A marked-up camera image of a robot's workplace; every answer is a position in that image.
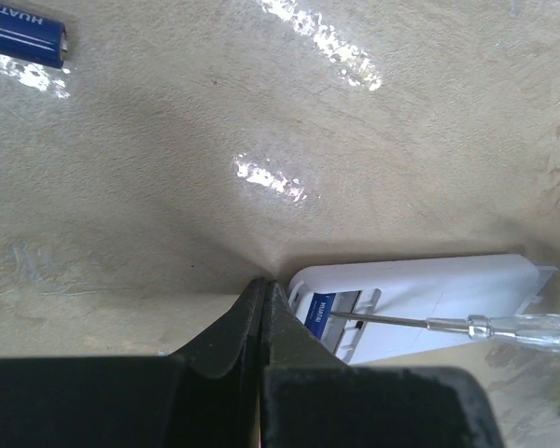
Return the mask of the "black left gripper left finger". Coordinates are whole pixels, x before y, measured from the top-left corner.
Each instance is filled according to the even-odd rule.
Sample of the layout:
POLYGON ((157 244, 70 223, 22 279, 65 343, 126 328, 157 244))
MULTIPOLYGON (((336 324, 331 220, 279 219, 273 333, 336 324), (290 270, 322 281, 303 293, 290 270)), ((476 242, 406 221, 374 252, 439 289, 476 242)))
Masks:
POLYGON ((250 447, 266 282, 167 356, 0 358, 0 447, 250 447))

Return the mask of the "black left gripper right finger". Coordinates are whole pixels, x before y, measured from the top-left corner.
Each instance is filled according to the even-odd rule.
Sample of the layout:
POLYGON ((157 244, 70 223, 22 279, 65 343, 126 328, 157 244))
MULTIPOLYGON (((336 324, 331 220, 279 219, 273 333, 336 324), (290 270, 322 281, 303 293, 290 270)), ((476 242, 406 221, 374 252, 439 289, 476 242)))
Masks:
POLYGON ((501 447, 486 393, 459 368, 349 367, 264 296, 260 387, 265 447, 501 447))

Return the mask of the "white remote control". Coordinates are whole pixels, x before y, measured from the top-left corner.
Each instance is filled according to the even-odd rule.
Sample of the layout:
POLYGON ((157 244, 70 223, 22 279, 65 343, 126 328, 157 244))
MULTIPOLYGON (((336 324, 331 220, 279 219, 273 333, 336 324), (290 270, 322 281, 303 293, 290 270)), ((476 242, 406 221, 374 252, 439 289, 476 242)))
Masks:
POLYGON ((312 297, 335 294, 320 342, 346 364, 466 344, 461 334, 356 320, 332 312, 410 319, 520 315, 556 273, 516 254, 314 266, 290 281, 288 304, 304 325, 312 297))

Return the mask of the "clear-handled screwdriver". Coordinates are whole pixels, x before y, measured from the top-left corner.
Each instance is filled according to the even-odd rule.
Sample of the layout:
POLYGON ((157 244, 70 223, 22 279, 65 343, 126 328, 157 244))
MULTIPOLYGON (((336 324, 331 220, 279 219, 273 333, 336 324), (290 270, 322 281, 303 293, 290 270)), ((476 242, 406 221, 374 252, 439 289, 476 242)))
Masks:
POLYGON ((494 318, 483 315, 470 315, 463 319, 410 319, 346 312, 332 312, 331 314, 339 318, 365 323, 464 334, 474 342, 490 340, 527 349, 560 353, 560 315, 512 315, 494 318))

